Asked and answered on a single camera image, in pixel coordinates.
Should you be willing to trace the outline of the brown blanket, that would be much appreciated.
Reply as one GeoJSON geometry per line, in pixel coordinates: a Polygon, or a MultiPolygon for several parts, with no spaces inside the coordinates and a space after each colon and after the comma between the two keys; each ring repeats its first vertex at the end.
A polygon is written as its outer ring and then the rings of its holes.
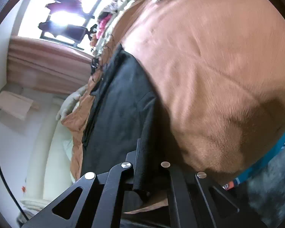
{"type": "Polygon", "coordinates": [[[227,184],[285,132],[285,20],[268,0],[138,0],[118,43],[154,85],[185,166],[227,184]]]}

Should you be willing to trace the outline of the cream cloth on wall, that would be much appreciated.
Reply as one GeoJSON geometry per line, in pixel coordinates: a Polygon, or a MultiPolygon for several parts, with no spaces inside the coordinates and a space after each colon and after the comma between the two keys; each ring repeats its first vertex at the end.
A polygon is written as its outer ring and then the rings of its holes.
{"type": "Polygon", "coordinates": [[[9,91],[0,93],[0,109],[19,120],[25,120],[30,109],[39,108],[39,104],[30,98],[9,91]]]}

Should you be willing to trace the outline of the hanging dark garment left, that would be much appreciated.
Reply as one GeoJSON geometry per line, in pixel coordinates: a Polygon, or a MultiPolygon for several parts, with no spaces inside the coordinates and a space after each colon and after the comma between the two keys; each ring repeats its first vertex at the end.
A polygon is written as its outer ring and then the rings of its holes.
{"type": "Polygon", "coordinates": [[[93,34],[97,32],[98,24],[94,24],[90,30],[83,26],[77,25],[58,25],[52,21],[39,23],[38,28],[44,32],[51,33],[54,37],[64,36],[75,43],[81,43],[84,36],[88,35],[89,40],[92,39],[93,34]]]}

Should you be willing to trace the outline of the black shirt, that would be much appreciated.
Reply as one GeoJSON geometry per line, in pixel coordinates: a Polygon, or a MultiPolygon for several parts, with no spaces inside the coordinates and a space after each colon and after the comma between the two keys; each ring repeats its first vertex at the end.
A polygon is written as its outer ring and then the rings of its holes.
{"type": "Polygon", "coordinates": [[[94,101],[82,138],[81,172],[105,173],[136,151],[134,190],[125,195],[123,211],[166,206],[161,163],[181,155],[169,115],[141,65],[118,46],[90,95],[94,101]]]}

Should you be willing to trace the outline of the grey plush toy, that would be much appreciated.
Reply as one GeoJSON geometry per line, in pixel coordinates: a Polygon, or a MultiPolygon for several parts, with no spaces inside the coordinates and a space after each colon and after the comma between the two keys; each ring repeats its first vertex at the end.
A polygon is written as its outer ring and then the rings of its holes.
{"type": "Polygon", "coordinates": [[[80,98],[83,96],[85,91],[87,90],[87,84],[70,94],[62,103],[60,110],[56,115],[56,120],[63,120],[69,115],[79,102],[80,98]]]}

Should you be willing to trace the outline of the pink left curtain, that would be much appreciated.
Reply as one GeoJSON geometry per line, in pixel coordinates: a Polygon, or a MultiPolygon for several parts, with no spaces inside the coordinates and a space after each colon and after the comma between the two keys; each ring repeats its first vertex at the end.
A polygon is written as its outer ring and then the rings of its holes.
{"type": "Polygon", "coordinates": [[[71,94],[88,83],[92,56],[40,39],[12,36],[7,52],[10,83],[42,92],[71,94]]]}

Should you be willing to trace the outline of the cream bed headboard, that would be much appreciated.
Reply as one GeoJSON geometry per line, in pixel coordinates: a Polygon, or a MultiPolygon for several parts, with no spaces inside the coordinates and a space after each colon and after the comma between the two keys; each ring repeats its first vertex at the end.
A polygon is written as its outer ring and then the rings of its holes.
{"type": "Polygon", "coordinates": [[[71,161],[62,145],[63,138],[71,133],[56,120],[62,103],[61,98],[53,98],[35,140],[20,200],[27,209],[42,210],[74,183],[71,161]]]}

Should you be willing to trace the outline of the pale green pillow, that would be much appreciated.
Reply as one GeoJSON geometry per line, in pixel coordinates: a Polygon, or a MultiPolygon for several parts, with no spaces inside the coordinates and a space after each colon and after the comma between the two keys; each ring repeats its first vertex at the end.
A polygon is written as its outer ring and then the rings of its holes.
{"type": "Polygon", "coordinates": [[[68,134],[63,138],[62,145],[63,145],[63,150],[66,154],[66,157],[68,158],[69,161],[71,161],[72,155],[73,155],[72,149],[74,146],[73,137],[71,134],[68,134]]]}

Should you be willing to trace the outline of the plush toys on windowsill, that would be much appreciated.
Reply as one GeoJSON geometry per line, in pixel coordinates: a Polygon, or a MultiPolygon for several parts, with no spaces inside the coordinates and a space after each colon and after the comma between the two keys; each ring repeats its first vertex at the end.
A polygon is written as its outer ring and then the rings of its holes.
{"type": "Polygon", "coordinates": [[[90,29],[90,45],[93,57],[100,56],[105,43],[112,37],[112,32],[124,12],[135,0],[113,0],[105,6],[97,18],[97,23],[90,29]]]}

